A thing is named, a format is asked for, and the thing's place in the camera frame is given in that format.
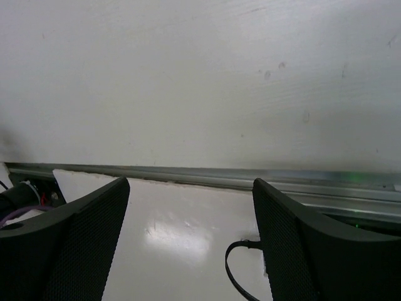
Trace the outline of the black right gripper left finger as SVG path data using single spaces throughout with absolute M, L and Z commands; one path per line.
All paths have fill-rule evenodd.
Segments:
M 130 185 L 120 177 L 80 199 L 1 225 L 1 300 L 101 300 Z

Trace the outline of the white front cover board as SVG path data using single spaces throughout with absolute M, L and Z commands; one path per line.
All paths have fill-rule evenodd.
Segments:
M 56 171 L 66 204 L 116 180 Z M 271 300 L 251 193 L 127 179 L 130 195 L 101 300 Z

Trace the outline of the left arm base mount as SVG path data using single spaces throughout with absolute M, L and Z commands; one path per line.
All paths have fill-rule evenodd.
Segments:
M 9 176 L 12 185 L 1 183 L 1 229 L 66 204 L 53 177 Z

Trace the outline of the aluminium front rail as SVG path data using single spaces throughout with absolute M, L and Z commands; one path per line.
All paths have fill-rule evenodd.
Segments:
M 249 191 L 256 178 L 331 215 L 400 222 L 400 173 L 6 163 L 12 174 L 51 178 L 57 169 Z

